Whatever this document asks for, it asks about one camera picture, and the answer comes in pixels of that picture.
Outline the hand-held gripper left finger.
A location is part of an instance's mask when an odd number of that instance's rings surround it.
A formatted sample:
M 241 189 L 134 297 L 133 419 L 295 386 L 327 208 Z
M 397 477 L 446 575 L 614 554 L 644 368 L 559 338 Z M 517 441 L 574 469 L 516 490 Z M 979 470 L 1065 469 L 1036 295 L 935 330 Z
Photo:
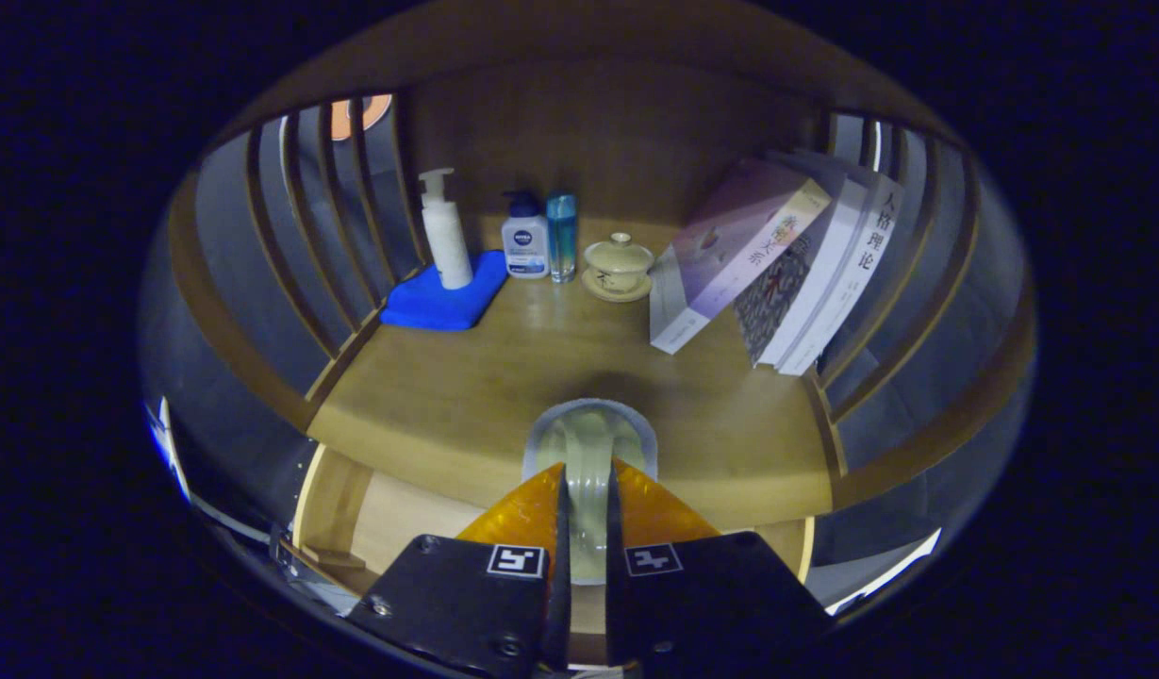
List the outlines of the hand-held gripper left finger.
M 571 629 L 564 463 L 524 481 L 459 536 L 411 538 L 360 596 L 349 623 L 432 676 L 564 671 Z

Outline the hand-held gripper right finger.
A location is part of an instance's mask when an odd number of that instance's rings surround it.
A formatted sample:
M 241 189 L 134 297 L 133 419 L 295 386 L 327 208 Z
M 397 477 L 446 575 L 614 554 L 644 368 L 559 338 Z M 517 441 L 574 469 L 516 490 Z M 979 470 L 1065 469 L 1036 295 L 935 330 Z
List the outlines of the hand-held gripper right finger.
M 755 530 L 722 533 L 615 459 L 605 640 L 630 673 L 777 673 L 834 622 Z

